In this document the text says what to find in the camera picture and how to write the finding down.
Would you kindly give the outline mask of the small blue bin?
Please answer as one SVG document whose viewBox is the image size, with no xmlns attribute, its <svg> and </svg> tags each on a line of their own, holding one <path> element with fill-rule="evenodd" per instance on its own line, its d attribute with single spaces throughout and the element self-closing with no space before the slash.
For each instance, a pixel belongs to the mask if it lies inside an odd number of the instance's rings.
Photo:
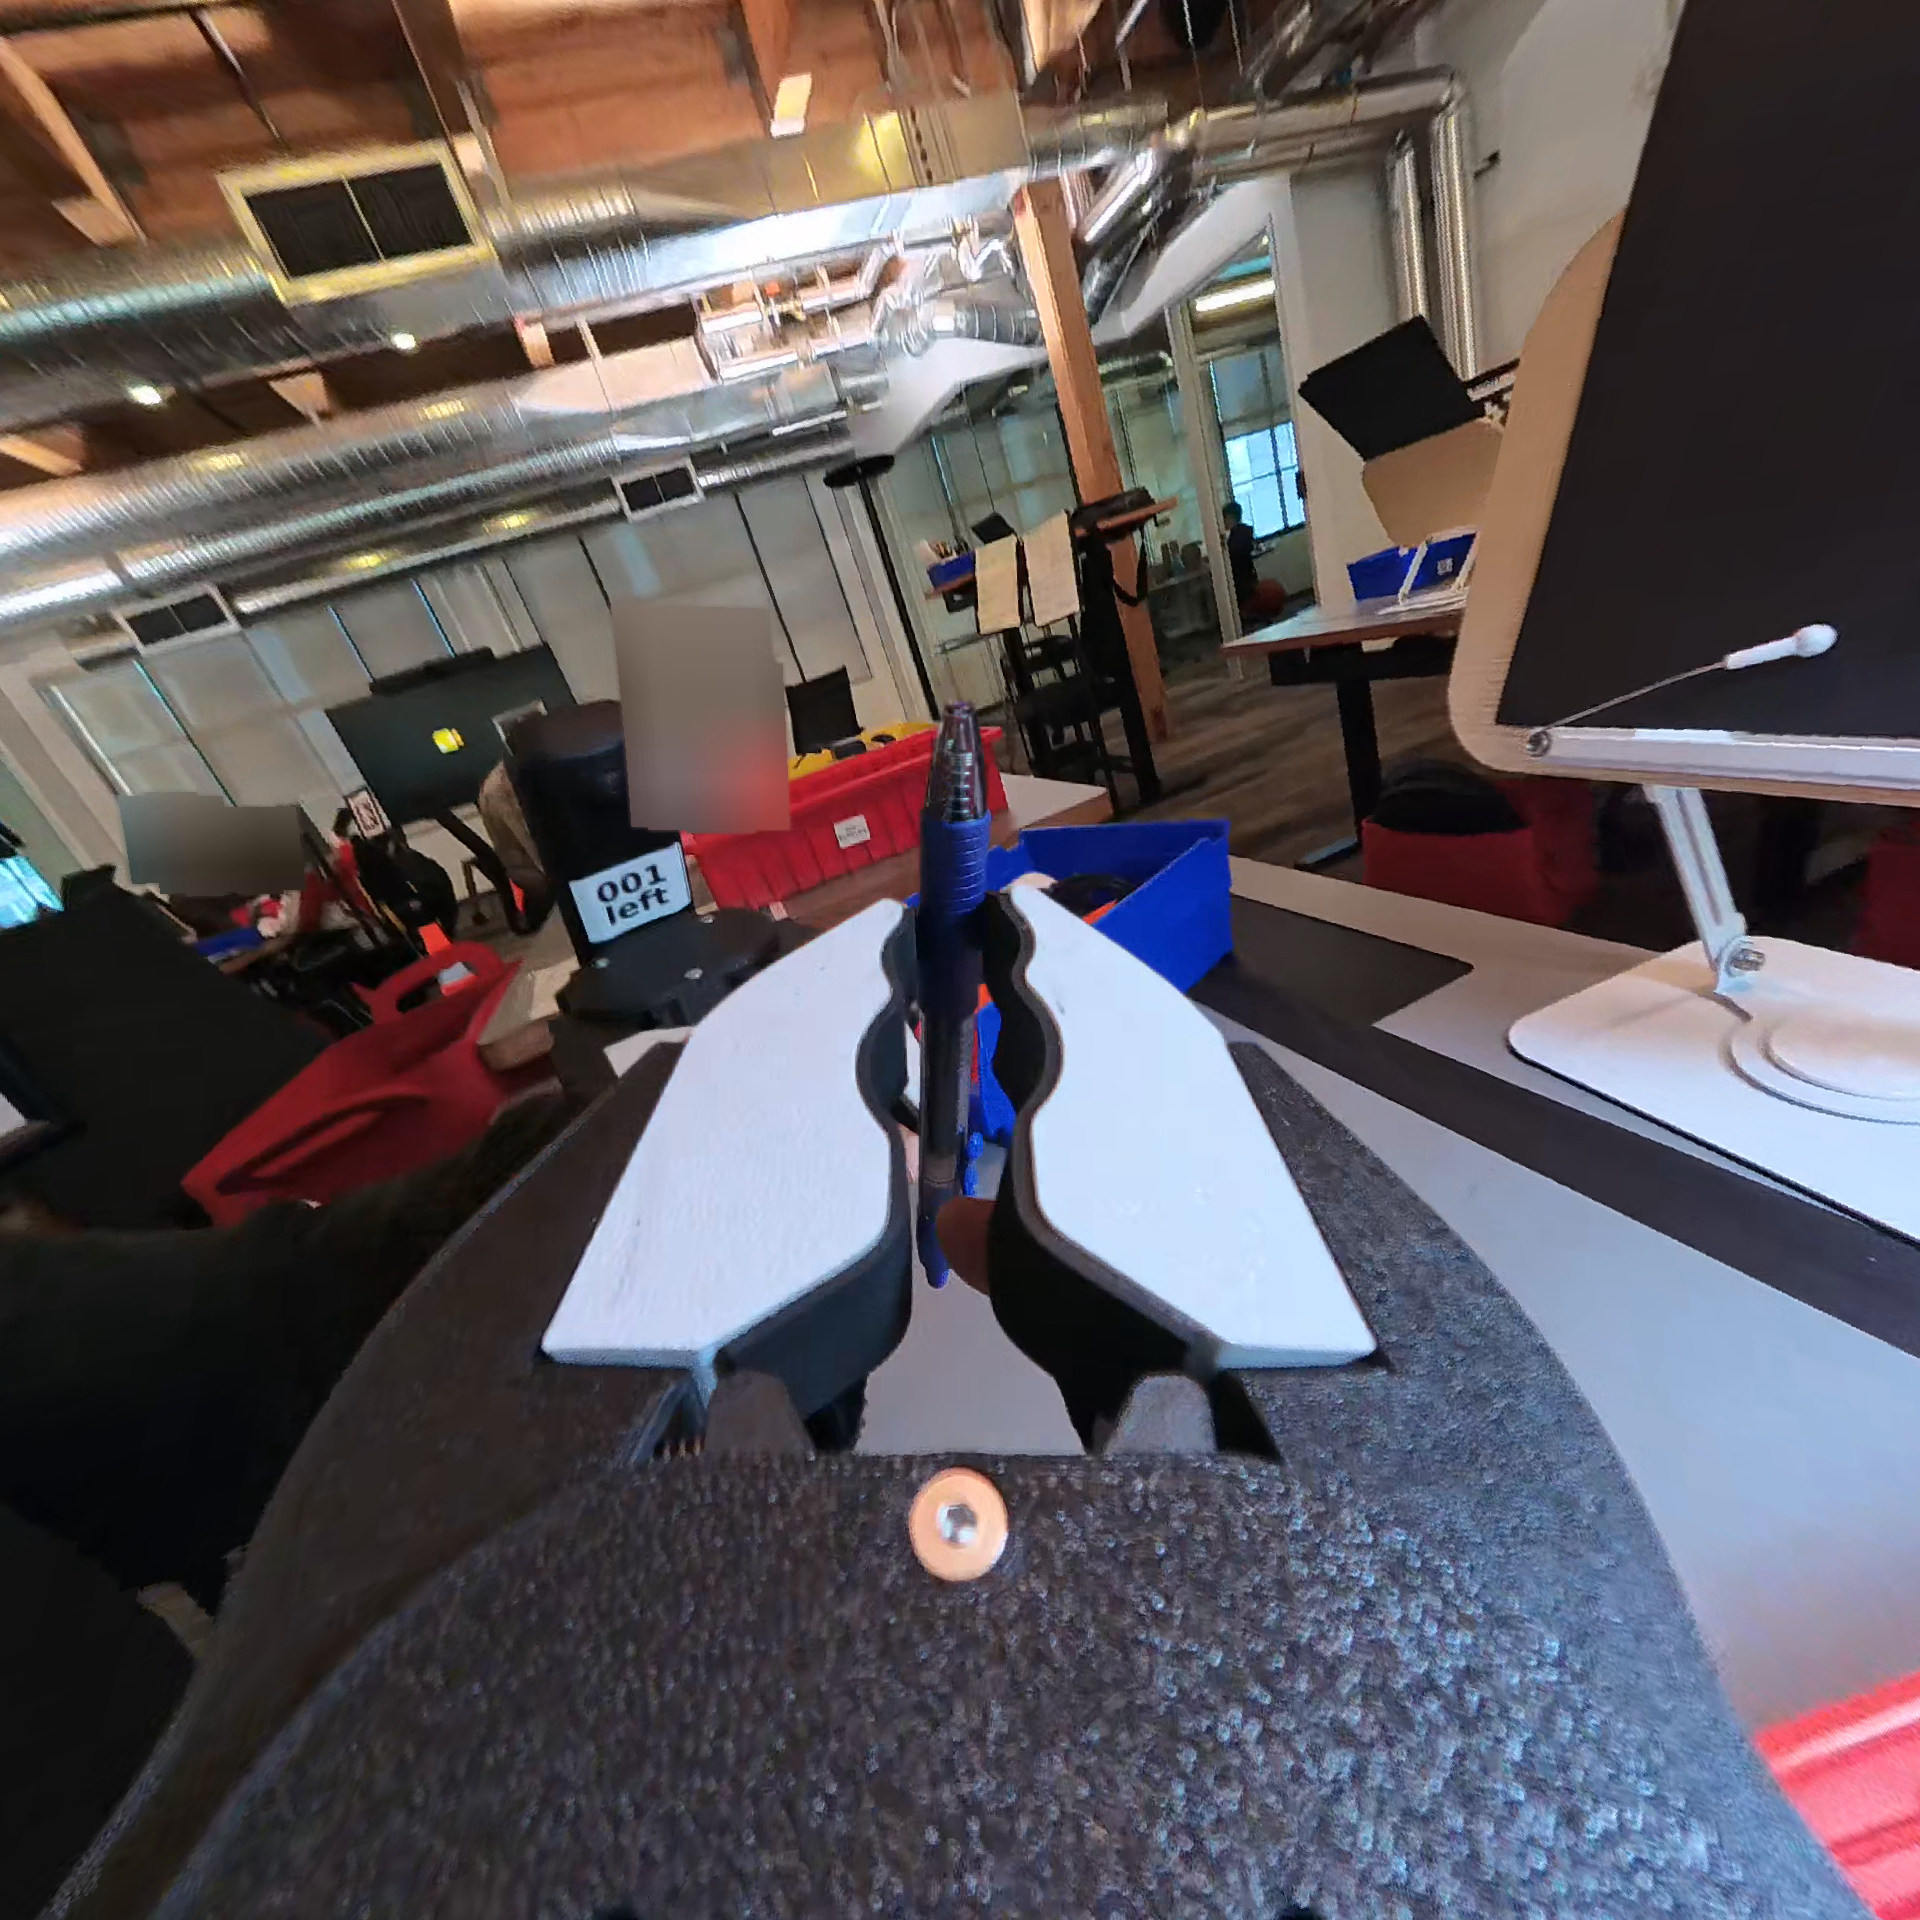
<svg viewBox="0 0 1920 1920">
<path fill-rule="evenodd" d="M 1357 605 L 1415 605 L 1462 592 L 1477 557 L 1479 535 L 1454 529 L 1412 546 L 1384 546 L 1349 564 Z"/>
</svg>

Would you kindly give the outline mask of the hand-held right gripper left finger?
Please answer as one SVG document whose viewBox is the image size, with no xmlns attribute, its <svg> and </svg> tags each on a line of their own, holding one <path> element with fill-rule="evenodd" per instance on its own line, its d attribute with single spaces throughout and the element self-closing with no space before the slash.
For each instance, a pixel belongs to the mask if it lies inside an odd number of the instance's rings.
<svg viewBox="0 0 1920 1920">
<path fill-rule="evenodd" d="M 913 1279 L 896 1117 L 918 1089 L 913 994 L 913 912 L 879 901 L 692 1025 L 542 1352 L 685 1375 L 882 1365 Z"/>
</svg>

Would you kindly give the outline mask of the large black screen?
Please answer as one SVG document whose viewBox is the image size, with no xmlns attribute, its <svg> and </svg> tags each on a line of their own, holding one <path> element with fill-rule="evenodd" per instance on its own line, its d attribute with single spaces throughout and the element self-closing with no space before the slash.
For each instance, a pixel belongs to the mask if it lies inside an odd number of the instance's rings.
<svg viewBox="0 0 1920 1920">
<path fill-rule="evenodd" d="M 431 823 L 476 802 L 501 764 L 505 730 L 525 712 L 573 705 L 551 647 L 478 648 L 376 678 L 324 708 L 362 788 L 394 828 Z"/>
</svg>

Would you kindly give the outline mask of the blue pen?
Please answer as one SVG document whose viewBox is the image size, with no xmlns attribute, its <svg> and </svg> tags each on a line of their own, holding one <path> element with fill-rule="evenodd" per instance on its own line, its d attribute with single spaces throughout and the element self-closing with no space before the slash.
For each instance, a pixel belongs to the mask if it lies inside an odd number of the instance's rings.
<svg viewBox="0 0 1920 1920">
<path fill-rule="evenodd" d="M 976 1065 L 981 953 L 991 813 L 990 757 L 970 704 L 949 704 L 932 741 L 918 833 L 918 1174 L 917 1246 L 940 1289 L 949 1262 L 940 1216 L 964 1189 Z"/>
</svg>

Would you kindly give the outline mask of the blue plastic bin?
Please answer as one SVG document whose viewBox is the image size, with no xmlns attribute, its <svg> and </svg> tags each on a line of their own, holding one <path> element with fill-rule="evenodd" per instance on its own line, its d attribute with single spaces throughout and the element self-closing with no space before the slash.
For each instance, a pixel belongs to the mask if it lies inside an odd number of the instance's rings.
<svg viewBox="0 0 1920 1920">
<path fill-rule="evenodd" d="M 1076 916 L 1124 895 L 1092 928 L 1180 991 L 1232 954 L 1229 829 L 1220 821 L 1024 829 L 1013 848 L 990 853 L 986 887 L 1025 881 L 1042 881 Z"/>
</svg>

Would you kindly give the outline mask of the silver air duct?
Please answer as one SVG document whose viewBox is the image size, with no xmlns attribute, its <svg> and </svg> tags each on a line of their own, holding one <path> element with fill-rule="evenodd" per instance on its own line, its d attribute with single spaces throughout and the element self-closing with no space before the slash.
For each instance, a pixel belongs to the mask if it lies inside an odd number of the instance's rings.
<svg viewBox="0 0 1920 1920">
<path fill-rule="evenodd" d="M 680 338 L 4 494 L 4 630 L 202 585 L 388 522 L 656 455 L 806 432 L 884 391 L 774 349 L 716 369 Z"/>
</svg>

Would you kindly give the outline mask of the person's left forearm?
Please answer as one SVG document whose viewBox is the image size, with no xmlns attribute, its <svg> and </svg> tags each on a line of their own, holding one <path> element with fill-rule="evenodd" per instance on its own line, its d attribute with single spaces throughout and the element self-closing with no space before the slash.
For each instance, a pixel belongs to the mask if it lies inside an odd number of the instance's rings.
<svg viewBox="0 0 1920 1920">
<path fill-rule="evenodd" d="M 431 1257 L 568 1127 L 548 1086 L 448 1158 L 228 1228 L 4 1221 L 4 1511 L 119 1589 L 216 1610 L 345 1366 Z"/>
</svg>

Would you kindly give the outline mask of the red fabric tote bag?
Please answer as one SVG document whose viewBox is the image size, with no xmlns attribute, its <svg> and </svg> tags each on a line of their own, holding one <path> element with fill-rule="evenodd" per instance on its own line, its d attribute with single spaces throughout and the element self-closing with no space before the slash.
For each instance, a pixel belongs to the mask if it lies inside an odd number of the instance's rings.
<svg viewBox="0 0 1920 1920">
<path fill-rule="evenodd" d="M 524 1089 L 482 1055 L 518 961 L 449 943 L 358 997 L 369 1023 L 324 1047 L 182 1174 L 216 1225 L 273 1202 L 327 1205 L 476 1142 Z"/>
</svg>

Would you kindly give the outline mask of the wooden office desk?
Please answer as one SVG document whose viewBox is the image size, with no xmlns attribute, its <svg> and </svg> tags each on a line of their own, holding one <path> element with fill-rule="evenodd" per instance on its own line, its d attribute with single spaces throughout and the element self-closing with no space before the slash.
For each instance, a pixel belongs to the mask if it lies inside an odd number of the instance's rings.
<svg viewBox="0 0 1920 1920">
<path fill-rule="evenodd" d="M 1349 613 L 1309 607 L 1220 647 L 1232 672 L 1264 662 L 1274 688 L 1324 685 L 1335 693 L 1351 832 L 1304 854 L 1301 872 L 1327 872 L 1360 853 L 1360 828 L 1378 804 L 1382 784 L 1374 688 L 1445 678 L 1465 607 L 1465 586 L 1408 600 L 1382 596 Z"/>
</svg>

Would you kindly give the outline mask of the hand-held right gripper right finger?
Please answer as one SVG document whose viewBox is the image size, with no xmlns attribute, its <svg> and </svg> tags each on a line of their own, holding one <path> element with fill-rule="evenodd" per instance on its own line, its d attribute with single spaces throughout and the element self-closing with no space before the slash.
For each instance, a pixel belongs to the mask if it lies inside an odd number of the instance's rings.
<svg viewBox="0 0 1920 1920">
<path fill-rule="evenodd" d="M 1036 887 L 982 905 L 1014 1103 L 990 1225 L 1000 1329 L 1087 1448 L 1174 1380 L 1213 1448 L 1273 1448 L 1265 1375 L 1378 1356 L 1229 1045 L 1186 994 Z"/>
</svg>

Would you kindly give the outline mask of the whiteboard easel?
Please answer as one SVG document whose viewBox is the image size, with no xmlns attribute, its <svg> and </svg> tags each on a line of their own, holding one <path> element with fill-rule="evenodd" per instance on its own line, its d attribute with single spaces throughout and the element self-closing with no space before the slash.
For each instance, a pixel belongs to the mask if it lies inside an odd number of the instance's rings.
<svg viewBox="0 0 1920 1920">
<path fill-rule="evenodd" d="M 1124 616 L 1144 592 L 1120 557 L 1170 510 L 1140 487 L 981 546 L 964 585 L 996 638 L 1002 708 L 1038 776 L 1092 775 L 1116 812 L 1160 802 L 1160 769 Z"/>
</svg>

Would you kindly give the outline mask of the red plastic crate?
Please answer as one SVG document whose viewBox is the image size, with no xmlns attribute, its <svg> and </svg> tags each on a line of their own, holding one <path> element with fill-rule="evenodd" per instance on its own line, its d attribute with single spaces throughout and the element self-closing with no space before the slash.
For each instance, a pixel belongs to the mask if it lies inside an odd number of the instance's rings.
<svg viewBox="0 0 1920 1920">
<path fill-rule="evenodd" d="M 871 729 L 858 752 L 789 764 L 789 825 L 685 832 L 685 857 L 721 906 L 768 906 L 810 894 L 886 857 L 917 853 L 936 724 Z"/>
</svg>

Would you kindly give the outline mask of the black floor lamp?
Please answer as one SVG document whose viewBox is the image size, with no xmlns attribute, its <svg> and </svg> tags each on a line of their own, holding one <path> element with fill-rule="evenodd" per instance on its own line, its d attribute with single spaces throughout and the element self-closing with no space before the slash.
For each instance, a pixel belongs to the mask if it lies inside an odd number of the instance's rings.
<svg viewBox="0 0 1920 1920">
<path fill-rule="evenodd" d="M 893 463 L 896 458 L 884 452 L 855 452 L 841 463 L 829 466 L 822 476 L 822 481 L 834 494 L 852 494 L 857 498 L 857 508 L 866 527 L 866 557 L 872 564 L 877 564 L 884 586 L 884 605 L 888 613 L 886 641 L 896 654 L 898 678 L 900 684 L 911 685 L 911 690 L 918 694 L 920 716 L 936 718 L 936 688 L 932 685 L 932 678 L 928 673 L 917 616 L 911 613 L 911 605 L 906 605 L 900 570 L 896 564 L 896 552 L 879 514 L 879 479 L 893 469 Z"/>
</svg>

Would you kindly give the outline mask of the ceiling air vent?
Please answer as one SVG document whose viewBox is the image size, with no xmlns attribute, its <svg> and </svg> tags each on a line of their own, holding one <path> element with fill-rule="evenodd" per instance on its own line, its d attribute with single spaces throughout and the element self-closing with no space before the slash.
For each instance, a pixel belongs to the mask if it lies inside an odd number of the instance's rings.
<svg viewBox="0 0 1920 1920">
<path fill-rule="evenodd" d="M 262 160 L 220 170 L 216 185 L 287 303 L 495 264 L 468 176 L 441 140 Z"/>
</svg>

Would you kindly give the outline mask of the black board on stand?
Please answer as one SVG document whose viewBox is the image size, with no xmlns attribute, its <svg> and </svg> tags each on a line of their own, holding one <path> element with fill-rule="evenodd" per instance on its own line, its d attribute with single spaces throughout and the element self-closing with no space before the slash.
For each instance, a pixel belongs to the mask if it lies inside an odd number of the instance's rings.
<svg viewBox="0 0 1920 1920">
<path fill-rule="evenodd" d="M 1461 743 L 1500 773 L 1640 784 L 1693 938 L 1525 1015 L 1505 1037 L 1528 1065 L 1914 1240 L 1914 973 L 1758 934 L 1706 809 L 1711 788 L 1910 804 L 1912 743 L 1792 743 L 1802 757 L 1902 780 L 1784 784 L 1753 776 L 1753 735 L 1496 719 L 1622 226 L 1615 213 L 1573 255 L 1522 346 L 1447 696 Z"/>
</svg>

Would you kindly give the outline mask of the red plastic bin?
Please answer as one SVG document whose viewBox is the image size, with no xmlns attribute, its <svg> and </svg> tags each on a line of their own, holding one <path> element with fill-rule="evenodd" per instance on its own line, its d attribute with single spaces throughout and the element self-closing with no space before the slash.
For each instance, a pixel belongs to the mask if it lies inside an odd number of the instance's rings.
<svg viewBox="0 0 1920 1920">
<path fill-rule="evenodd" d="M 1918 1914 L 1918 1673 L 1758 1732 L 1758 1750 L 1856 1897 Z"/>
</svg>

